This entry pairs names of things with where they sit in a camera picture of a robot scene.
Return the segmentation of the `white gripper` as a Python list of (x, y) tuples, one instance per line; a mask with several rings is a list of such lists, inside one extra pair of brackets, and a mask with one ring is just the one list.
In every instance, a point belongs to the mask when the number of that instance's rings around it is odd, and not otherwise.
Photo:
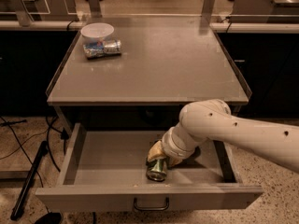
[(167, 155), (170, 157), (168, 167), (173, 168), (189, 158), (202, 143), (202, 137), (190, 135), (180, 124), (177, 124), (163, 135), (162, 141), (157, 141), (150, 148), (147, 161), (162, 160)]

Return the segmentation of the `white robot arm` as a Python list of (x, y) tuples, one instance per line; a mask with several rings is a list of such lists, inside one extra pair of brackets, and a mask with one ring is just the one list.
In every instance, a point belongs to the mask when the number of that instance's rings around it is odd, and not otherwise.
[(168, 158), (175, 166), (189, 158), (206, 140), (240, 147), (277, 165), (299, 173), (299, 127), (231, 114), (219, 99), (185, 105), (178, 124), (149, 150), (147, 161)]

